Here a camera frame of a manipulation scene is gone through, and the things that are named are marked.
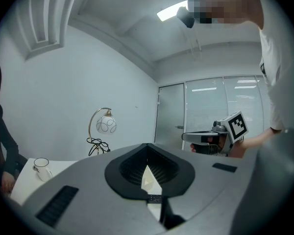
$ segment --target white mug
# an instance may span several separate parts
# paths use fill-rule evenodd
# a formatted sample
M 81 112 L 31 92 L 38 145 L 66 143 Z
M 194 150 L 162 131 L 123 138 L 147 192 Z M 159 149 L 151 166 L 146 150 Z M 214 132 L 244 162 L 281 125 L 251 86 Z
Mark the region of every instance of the white mug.
M 45 158 L 38 158 L 34 161 L 33 169 L 37 172 L 38 177 L 47 182 L 49 179 L 53 178 L 53 175 L 47 165 L 49 164 L 49 160 Z

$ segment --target table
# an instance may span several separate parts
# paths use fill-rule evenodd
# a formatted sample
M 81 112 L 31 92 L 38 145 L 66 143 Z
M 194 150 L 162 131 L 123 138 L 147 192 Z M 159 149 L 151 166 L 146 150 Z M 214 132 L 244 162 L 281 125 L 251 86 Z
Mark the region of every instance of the table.
M 23 205 L 26 199 L 45 182 L 41 181 L 33 170 L 35 159 L 28 159 L 12 190 L 10 198 Z M 56 176 L 77 161 L 49 161 L 48 168 Z

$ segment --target curved lamp arm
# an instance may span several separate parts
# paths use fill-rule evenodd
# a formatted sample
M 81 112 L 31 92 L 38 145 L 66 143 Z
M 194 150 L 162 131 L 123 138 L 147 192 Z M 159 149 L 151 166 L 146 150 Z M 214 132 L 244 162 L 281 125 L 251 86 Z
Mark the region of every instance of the curved lamp arm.
M 94 118 L 94 116 L 95 116 L 99 111 L 101 111 L 101 110 L 108 110 L 107 113 L 105 114 L 105 116 L 112 116 L 112 114 L 111 114 L 111 109 L 110 109 L 110 108 L 100 108 L 99 110 L 97 110 L 97 111 L 93 114 L 92 118 L 91 118 L 90 121 L 89 121 L 89 126 L 88 126 L 88 136 L 89 136 L 90 141 L 92 141 L 92 136 L 90 135 L 90 127 L 91 127 L 91 125 L 92 125 L 93 118 Z

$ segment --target lamp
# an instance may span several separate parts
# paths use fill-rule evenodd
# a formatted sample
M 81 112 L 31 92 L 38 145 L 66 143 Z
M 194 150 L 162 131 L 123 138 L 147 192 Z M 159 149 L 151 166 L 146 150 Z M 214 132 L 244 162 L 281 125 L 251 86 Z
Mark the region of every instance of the lamp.
M 111 114 L 111 109 L 110 108 L 100 108 L 98 109 L 92 116 L 92 118 L 89 121 L 89 126 L 88 126 L 88 139 L 87 142 L 91 143 L 93 146 L 90 149 L 88 156 L 91 156 L 92 153 L 97 150 L 97 154 L 99 154 L 99 149 L 102 150 L 102 153 L 104 152 L 109 152 L 109 145 L 106 142 L 102 142 L 101 139 L 93 139 L 91 134 L 90 134 L 90 129 L 92 125 L 92 121 L 95 117 L 95 115 L 101 111 L 101 110 L 107 110 L 106 114 L 103 115 L 102 117 L 98 118 L 97 123 L 96 123 L 96 129 L 99 133 L 102 134 L 113 134 L 116 129 L 117 129 L 117 124 L 115 119 L 112 117 Z

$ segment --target door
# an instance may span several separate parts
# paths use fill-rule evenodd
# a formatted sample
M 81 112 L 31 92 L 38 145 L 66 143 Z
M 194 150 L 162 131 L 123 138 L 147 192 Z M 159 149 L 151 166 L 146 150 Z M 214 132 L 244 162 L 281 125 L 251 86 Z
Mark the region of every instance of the door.
M 184 84 L 159 88 L 155 143 L 182 149 Z

